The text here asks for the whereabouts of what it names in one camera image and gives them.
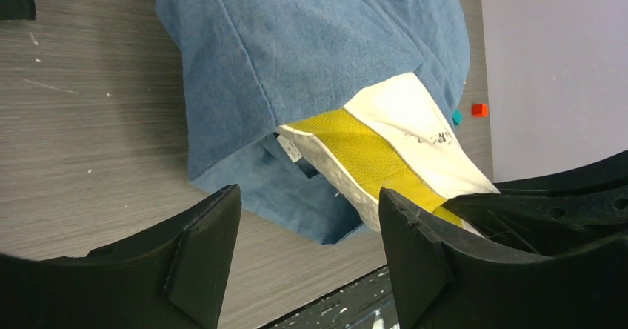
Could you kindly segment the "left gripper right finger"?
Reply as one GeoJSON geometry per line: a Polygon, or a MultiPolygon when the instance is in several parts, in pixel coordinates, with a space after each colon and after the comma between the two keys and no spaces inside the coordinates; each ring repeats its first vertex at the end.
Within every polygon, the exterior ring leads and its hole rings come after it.
{"type": "Polygon", "coordinates": [[[385,189],[379,216],[402,328],[627,326],[625,235],[542,256],[476,236],[385,189]]]}

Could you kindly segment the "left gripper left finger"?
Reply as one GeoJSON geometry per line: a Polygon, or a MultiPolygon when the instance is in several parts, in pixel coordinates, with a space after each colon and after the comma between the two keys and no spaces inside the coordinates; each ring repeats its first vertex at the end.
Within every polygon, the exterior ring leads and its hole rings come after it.
{"type": "Polygon", "coordinates": [[[237,185],[84,257],[1,256],[3,328],[216,328],[241,219],[237,185]]]}

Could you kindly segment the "blue pillowcase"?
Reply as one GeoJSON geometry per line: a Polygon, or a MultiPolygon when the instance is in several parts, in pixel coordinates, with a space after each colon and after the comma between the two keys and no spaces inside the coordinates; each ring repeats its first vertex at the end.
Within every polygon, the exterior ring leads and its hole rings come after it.
{"type": "Polygon", "coordinates": [[[450,121],[470,68],[459,0],[156,0],[182,54],[187,172],[237,184],[245,210],[322,245],[365,228],[278,128],[414,73],[450,121]]]}

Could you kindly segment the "white pillow with yellow band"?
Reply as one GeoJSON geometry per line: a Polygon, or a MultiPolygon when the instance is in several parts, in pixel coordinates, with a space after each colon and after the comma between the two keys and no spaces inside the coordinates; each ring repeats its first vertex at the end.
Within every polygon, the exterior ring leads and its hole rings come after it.
{"type": "Polygon", "coordinates": [[[412,73],[365,87],[341,109],[284,124],[278,131],[374,231],[381,229],[383,188],[467,231],[472,225],[446,209],[445,202],[496,192],[412,73]]]}

